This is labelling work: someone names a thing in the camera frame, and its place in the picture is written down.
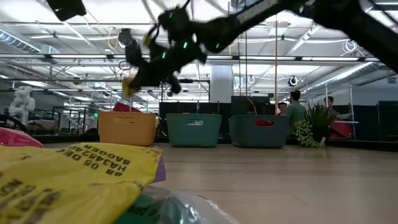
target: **green shirt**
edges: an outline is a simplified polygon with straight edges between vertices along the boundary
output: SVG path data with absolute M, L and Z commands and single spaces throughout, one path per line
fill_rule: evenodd
M 298 102 L 287 107 L 286 116 L 289 118 L 290 133 L 294 133 L 294 123 L 305 120 L 305 107 Z

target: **white statue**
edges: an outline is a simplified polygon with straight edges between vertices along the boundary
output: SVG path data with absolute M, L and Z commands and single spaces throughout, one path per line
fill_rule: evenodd
M 10 104 L 8 109 L 10 116 L 20 115 L 20 122 L 23 125 L 27 124 L 29 112 L 35 110 L 35 99 L 30 97 L 31 92 L 32 87 L 20 86 L 18 90 L 15 91 L 14 101 Z

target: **yellow bag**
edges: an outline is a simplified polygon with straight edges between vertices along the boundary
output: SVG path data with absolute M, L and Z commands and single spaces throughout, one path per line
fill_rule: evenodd
M 0 223 L 112 223 L 153 181 L 160 154 L 105 143 L 0 146 Z

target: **orange basket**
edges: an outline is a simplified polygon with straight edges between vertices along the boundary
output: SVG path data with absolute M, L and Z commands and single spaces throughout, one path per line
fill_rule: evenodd
M 132 112 L 99 112 L 99 140 L 103 143 L 150 146 L 154 143 L 156 115 Z

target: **gray basket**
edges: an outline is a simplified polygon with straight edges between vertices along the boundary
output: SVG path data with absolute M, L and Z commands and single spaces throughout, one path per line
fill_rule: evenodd
M 260 126 L 269 121 L 272 126 Z M 229 120 L 232 144 L 239 147 L 281 148 L 289 133 L 289 119 L 286 116 L 237 115 Z

